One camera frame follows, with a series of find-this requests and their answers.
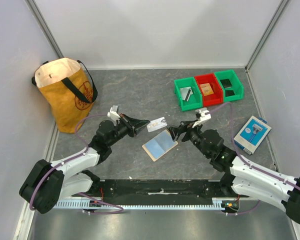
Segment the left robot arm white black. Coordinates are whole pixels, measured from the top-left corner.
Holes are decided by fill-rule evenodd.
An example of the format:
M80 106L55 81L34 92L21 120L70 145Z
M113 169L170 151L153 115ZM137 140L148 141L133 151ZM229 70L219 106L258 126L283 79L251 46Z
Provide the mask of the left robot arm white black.
M112 153L111 147L125 136L134 138L150 123L115 114L102 121L91 142L86 147L63 159L35 163L19 189L19 195L29 203L29 208L41 214L49 212L59 200L79 193L96 196L100 184L87 169L104 162Z

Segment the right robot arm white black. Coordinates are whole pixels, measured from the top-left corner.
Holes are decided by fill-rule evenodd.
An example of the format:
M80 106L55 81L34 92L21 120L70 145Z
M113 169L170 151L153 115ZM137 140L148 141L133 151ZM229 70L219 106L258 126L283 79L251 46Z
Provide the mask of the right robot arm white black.
M227 147L216 130L201 131L201 126L192 121L170 126L168 131L174 141L184 135L183 142L190 141L214 169L224 173L219 184L223 196L235 193L255 198L277 207L300 224L300 176L285 175L252 162Z

